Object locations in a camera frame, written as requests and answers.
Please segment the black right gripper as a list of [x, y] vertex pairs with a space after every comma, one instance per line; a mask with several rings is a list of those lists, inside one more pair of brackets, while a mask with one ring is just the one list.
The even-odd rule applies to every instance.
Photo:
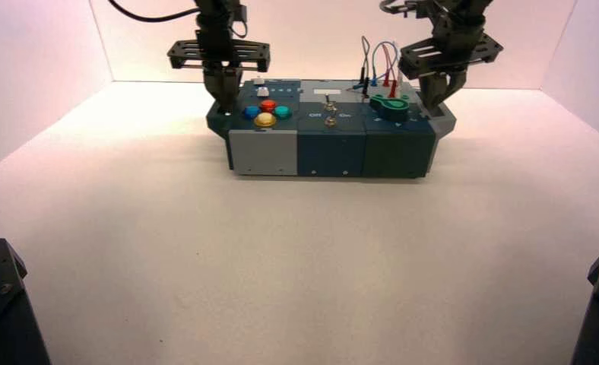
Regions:
[[501, 51], [503, 46], [484, 32], [482, 23], [438, 20], [430, 38], [401, 49], [398, 65], [408, 79], [420, 78], [420, 98], [432, 111], [463, 88], [467, 81], [463, 68], [494, 62]]

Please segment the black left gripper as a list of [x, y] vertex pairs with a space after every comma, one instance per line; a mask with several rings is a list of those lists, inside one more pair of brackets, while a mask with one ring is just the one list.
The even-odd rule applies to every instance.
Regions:
[[[231, 113], [239, 95], [242, 70], [268, 72], [271, 49], [268, 43], [236, 39], [231, 29], [196, 30], [195, 38], [177, 40], [166, 53], [170, 65], [179, 68], [205, 68], [204, 85], [217, 102], [219, 112]], [[227, 67], [223, 71], [211, 66]]]

